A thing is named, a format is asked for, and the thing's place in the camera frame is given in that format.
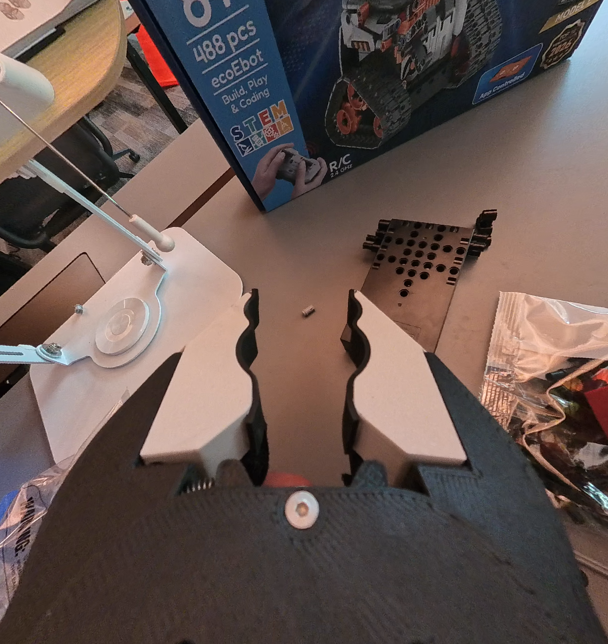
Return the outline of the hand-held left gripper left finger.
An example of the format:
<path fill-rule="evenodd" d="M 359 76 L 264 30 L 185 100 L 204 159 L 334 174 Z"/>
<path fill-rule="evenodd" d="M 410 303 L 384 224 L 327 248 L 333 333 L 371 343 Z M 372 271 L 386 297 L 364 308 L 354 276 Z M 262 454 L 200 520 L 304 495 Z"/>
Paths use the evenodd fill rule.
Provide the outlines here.
<path fill-rule="evenodd" d="M 193 463 L 206 477 L 239 460 L 256 486 L 268 471 L 267 423 L 251 366 L 259 293 L 245 293 L 187 343 L 140 452 L 146 464 Z"/>

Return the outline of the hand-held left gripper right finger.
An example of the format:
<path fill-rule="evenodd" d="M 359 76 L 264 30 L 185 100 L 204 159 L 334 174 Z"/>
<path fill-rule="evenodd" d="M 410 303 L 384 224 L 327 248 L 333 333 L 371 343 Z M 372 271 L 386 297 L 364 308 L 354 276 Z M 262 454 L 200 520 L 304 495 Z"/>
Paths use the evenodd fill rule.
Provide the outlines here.
<path fill-rule="evenodd" d="M 347 382 L 342 440 L 350 474 L 366 461 L 402 486 L 418 464 L 460 467 L 467 461 L 426 352 L 364 294 L 350 290 L 345 350 L 355 371 Z"/>

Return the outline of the black perforated building plate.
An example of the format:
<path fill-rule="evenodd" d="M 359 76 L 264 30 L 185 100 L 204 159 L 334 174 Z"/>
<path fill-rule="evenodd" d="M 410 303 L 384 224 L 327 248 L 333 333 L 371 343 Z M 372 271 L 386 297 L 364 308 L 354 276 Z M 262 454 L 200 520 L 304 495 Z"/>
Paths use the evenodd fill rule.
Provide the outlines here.
<path fill-rule="evenodd" d="M 496 209 L 470 227 L 380 219 L 363 249 L 373 253 L 360 291 L 427 352 L 434 352 L 466 263 L 491 245 Z"/>

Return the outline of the white book stand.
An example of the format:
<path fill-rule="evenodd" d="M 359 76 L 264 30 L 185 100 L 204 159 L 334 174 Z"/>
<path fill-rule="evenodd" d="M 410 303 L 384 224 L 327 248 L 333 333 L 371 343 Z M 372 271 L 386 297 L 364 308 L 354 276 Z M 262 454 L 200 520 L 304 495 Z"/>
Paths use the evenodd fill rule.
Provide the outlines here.
<path fill-rule="evenodd" d="M 236 304 L 242 280 L 182 228 L 156 230 L 113 201 L 129 219 L 130 228 L 124 227 L 34 158 L 18 173 L 72 198 L 138 252 L 46 341 L 0 344 L 0 365 L 30 366 L 52 456 L 62 461 L 125 390 L 133 393 L 166 358 Z"/>

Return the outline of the clear bag of building parts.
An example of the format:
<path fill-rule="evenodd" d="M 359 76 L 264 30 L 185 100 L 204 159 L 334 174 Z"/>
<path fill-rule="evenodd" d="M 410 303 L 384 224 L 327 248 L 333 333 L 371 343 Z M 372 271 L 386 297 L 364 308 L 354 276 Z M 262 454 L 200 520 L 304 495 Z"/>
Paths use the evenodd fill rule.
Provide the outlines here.
<path fill-rule="evenodd" d="M 608 386 L 608 308 L 500 294 L 482 404 L 552 501 L 608 531 L 608 439 L 584 392 Z"/>

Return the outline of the clear printed plastic bag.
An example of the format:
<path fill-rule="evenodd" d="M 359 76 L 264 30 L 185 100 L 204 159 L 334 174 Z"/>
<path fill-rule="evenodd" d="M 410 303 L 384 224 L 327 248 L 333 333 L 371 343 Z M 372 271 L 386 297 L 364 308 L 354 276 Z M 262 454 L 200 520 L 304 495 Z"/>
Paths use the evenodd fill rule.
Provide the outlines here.
<path fill-rule="evenodd" d="M 18 587 L 26 560 L 58 489 L 100 429 L 130 398 L 125 390 L 112 409 L 90 431 L 78 451 L 8 493 L 0 502 L 0 622 Z"/>

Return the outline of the black office chair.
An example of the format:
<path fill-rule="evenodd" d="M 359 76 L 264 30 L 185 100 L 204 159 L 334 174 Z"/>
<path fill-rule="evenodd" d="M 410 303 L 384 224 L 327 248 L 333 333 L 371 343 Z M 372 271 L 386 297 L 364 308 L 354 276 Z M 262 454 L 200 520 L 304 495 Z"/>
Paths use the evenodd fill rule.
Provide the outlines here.
<path fill-rule="evenodd" d="M 53 146 L 105 190 L 121 178 L 133 177 L 119 170 L 116 159 L 128 155 L 131 161 L 140 161 L 129 148 L 115 153 L 89 117 L 58 137 Z M 40 178 L 11 178 L 0 184 L 0 237 L 12 246 L 48 253 L 55 247 L 52 238 L 83 214 L 88 211 Z"/>

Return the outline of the blue toy robot box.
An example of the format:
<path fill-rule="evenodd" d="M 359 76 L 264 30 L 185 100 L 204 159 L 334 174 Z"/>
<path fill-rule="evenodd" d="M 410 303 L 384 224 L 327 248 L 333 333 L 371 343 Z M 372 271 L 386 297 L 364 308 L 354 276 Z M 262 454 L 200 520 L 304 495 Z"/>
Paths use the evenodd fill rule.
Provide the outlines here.
<path fill-rule="evenodd" d="M 256 205 L 568 59 L 601 1 L 131 1 Z"/>

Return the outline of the orange plastic object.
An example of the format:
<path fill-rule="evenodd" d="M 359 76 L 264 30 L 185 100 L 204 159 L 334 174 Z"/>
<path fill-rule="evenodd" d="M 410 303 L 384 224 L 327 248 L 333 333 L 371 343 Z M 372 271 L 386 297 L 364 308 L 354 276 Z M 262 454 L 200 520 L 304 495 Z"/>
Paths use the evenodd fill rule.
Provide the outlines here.
<path fill-rule="evenodd" d="M 177 79 L 142 24 L 139 26 L 136 36 L 144 53 L 147 65 L 160 86 L 162 88 L 178 86 Z"/>

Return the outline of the white instruction booklet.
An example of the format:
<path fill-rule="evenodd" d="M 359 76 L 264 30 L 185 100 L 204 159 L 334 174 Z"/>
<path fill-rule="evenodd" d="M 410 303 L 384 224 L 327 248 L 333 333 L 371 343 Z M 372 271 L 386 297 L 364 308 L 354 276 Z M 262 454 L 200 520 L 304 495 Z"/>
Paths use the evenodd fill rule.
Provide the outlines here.
<path fill-rule="evenodd" d="M 95 1 L 0 1 L 0 53 L 16 59 Z"/>

